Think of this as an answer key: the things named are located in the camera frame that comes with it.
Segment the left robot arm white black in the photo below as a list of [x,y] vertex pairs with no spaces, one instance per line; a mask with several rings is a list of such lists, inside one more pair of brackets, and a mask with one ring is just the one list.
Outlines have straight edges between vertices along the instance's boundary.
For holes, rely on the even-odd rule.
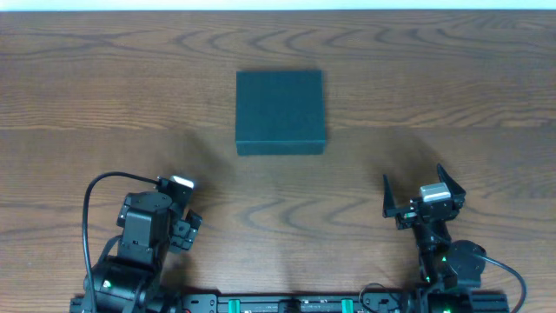
[[[116,225],[120,235],[108,240],[97,262],[91,262],[89,202],[101,180],[121,176],[154,185],[153,191],[129,193]],[[190,250],[202,217],[188,210],[195,183],[180,177],[156,180],[124,172],[107,172],[87,187],[83,199],[83,256],[87,275],[84,294],[71,299],[72,312],[180,312],[181,296],[161,287],[166,255]]]

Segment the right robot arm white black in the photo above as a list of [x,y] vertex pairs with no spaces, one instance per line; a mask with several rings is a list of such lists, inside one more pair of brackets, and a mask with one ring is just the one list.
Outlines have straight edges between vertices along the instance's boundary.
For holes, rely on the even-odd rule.
[[441,164],[439,182],[420,187],[406,206],[395,203],[387,176],[383,177],[382,215],[393,218],[398,230],[410,229],[416,241],[422,284],[398,300],[402,312],[472,312],[472,290],[481,286],[486,251],[468,240],[454,241],[447,223],[465,204],[467,192]]

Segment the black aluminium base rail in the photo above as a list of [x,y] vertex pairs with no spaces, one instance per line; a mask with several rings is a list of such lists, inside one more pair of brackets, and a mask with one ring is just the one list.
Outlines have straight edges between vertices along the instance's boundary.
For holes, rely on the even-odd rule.
[[190,294],[177,299],[158,296],[144,305],[126,300],[97,299],[99,312],[182,313],[365,313],[365,312],[508,312],[507,297],[500,293],[430,294],[375,290],[358,295],[217,296]]

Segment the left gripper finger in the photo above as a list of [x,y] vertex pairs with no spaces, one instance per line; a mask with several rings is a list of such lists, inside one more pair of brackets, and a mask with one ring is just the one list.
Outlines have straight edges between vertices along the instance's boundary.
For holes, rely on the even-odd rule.
[[188,243],[193,243],[202,225],[202,217],[193,210],[189,210],[185,222],[189,226],[185,239]]
[[191,242],[189,241],[190,224],[183,221],[176,221],[171,227],[169,251],[172,253],[180,253],[189,250]]

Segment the black gift box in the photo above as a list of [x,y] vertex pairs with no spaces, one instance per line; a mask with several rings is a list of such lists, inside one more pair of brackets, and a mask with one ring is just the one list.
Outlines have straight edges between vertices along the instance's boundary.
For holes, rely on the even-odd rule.
[[237,154],[323,154],[327,143],[323,85],[320,70],[238,71]]

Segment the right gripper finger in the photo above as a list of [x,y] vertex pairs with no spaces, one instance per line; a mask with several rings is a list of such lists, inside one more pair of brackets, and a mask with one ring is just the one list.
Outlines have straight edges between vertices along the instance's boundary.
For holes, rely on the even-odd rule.
[[440,182],[447,186],[453,197],[464,198],[466,196],[466,191],[448,175],[447,171],[440,163],[437,164],[437,174]]
[[383,210],[390,211],[396,208],[394,202],[394,195],[387,178],[387,175],[383,176],[383,185],[384,185],[384,197],[383,197]]

